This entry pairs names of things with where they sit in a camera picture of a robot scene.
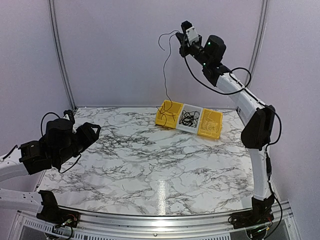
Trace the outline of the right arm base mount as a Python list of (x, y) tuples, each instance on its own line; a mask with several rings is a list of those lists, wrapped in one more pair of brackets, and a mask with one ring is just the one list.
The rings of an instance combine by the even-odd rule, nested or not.
[(264, 200), (251, 198), (252, 209), (232, 213), (228, 222), (234, 229), (252, 227), (259, 224), (269, 223), (274, 220), (272, 205), (275, 202), (274, 194)]

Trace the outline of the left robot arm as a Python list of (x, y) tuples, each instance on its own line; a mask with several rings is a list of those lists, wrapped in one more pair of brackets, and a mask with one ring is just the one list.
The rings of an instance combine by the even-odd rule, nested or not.
[[(39, 140), (33, 140), (15, 146), (0, 158), (1, 181), (15, 177), (34, 175), (44, 170), (62, 165), (71, 158), (79, 157), (100, 136), (101, 127), (86, 122), (74, 129), (74, 122), (58, 118), (46, 124), (45, 134)], [(63, 211), (56, 206), (56, 198), (51, 191), (34, 192), (0, 190), (2, 209), (26, 210), (44, 215), (53, 223), (63, 219)]]

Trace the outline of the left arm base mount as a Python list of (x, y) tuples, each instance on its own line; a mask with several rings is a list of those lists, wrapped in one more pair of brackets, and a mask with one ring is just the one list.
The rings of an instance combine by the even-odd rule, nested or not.
[(56, 197), (51, 191), (40, 190), (38, 193), (41, 196), (41, 209), (40, 212), (36, 214), (38, 219), (59, 226), (68, 220), (71, 220), (71, 223), (67, 223), (66, 225), (72, 228), (77, 227), (80, 217), (80, 213), (78, 211), (60, 208)]

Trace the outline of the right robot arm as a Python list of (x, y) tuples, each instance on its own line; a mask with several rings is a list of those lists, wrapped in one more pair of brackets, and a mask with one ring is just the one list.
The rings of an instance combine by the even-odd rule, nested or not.
[(254, 182), (252, 209), (247, 219), (252, 224), (258, 224), (275, 202), (270, 183), (272, 166), (267, 150), (271, 145), (275, 108), (259, 100), (236, 78), (234, 69), (223, 65), (226, 45), (220, 37), (210, 35), (202, 45), (201, 36), (189, 38), (187, 32), (177, 32), (175, 36), (180, 43), (179, 54), (183, 58), (191, 56), (201, 64), (203, 75), (212, 84), (210, 90), (230, 97), (241, 111), (239, 117), (244, 124), (241, 141), (249, 152)]

